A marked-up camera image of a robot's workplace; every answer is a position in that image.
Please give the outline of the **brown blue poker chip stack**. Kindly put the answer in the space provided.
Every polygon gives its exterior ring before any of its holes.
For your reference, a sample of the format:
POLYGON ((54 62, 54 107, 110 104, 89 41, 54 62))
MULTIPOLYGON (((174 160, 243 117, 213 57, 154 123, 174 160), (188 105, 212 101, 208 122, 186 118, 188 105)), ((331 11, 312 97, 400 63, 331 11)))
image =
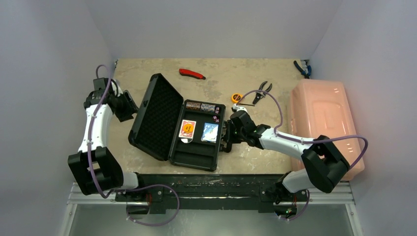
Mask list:
POLYGON ((206 103, 202 103, 200 106, 201 111, 205 111, 205 112, 214 112, 215 111, 215 105, 212 104, 206 104, 206 103))

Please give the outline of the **black poker set case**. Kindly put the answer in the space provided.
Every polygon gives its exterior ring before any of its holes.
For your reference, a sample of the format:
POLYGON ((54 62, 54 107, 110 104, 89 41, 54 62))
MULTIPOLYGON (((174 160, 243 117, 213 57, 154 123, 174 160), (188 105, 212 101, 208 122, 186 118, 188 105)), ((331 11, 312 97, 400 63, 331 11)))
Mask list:
POLYGON ((217 168, 222 126, 226 106, 218 103, 184 99, 160 73, 151 76, 143 101, 128 135, 129 143, 159 161, 173 165, 213 172, 217 168), (219 113, 190 110, 187 102, 219 106, 219 113), (219 123, 213 120, 217 116, 219 123), (193 141, 183 143, 179 138, 181 121, 196 121, 193 141), (202 142, 205 122, 216 123, 216 143, 202 142))

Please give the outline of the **brown black poker chip stack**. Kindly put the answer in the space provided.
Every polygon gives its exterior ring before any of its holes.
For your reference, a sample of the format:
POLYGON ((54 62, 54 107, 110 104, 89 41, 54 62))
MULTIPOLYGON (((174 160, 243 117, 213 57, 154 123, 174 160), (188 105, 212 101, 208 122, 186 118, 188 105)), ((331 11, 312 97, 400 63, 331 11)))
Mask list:
POLYGON ((186 108, 190 109, 190 110, 200 110, 201 103, 199 103, 199 102, 187 102, 186 103, 186 108))

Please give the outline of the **clear round dealer button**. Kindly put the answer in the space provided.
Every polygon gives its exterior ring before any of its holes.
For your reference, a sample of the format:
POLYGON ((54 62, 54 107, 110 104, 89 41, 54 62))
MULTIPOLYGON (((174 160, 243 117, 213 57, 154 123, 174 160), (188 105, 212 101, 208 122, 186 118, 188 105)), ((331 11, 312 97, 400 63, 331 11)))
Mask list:
POLYGON ((193 141, 192 138, 180 138, 180 140, 185 144, 189 144, 193 141))

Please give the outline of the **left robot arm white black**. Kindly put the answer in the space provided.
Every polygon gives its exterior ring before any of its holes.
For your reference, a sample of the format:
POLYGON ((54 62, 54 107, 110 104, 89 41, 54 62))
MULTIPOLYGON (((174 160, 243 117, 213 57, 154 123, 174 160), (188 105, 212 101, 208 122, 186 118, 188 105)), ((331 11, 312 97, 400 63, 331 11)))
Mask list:
POLYGON ((84 136, 78 151, 68 157, 69 168, 84 195, 111 190, 127 190, 134 201, 145 198, 146 187, 135 172, 124 172, 108 149, 112 117, 120 122, 133 119, 138 107, 128 91, 108 78, 93 81, 94 90, 87 96, 84 136))

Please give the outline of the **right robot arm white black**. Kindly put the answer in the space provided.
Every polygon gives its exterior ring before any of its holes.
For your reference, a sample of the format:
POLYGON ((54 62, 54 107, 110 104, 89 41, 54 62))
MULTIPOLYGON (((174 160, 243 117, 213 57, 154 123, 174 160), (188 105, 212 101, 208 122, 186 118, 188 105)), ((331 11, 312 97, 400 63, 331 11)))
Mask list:
POLYGON ((327 137, 302 138, 278 132, 265 124, 256 125, 246 111, 236 111, 226 122, 223 138, 227 149, 233 144, 272 150, 300 160, 304 169, 290 171, 275 184, 274 190, 282 200, 296 192, 317 188, 330 193, 350 169, 349 162, 327 137))

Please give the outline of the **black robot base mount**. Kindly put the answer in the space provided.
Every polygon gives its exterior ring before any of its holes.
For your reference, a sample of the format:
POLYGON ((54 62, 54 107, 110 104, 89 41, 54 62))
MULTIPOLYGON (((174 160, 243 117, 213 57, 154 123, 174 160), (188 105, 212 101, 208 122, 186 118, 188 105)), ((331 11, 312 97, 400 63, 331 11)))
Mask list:
POLYGON ((276 189, 281 174, 141 174, 138 192, 117 193, 115 201, 149 208, 151 214, 168 209, 256 210, 294 215, 307 200, 305 190, 285 194, 276 189))

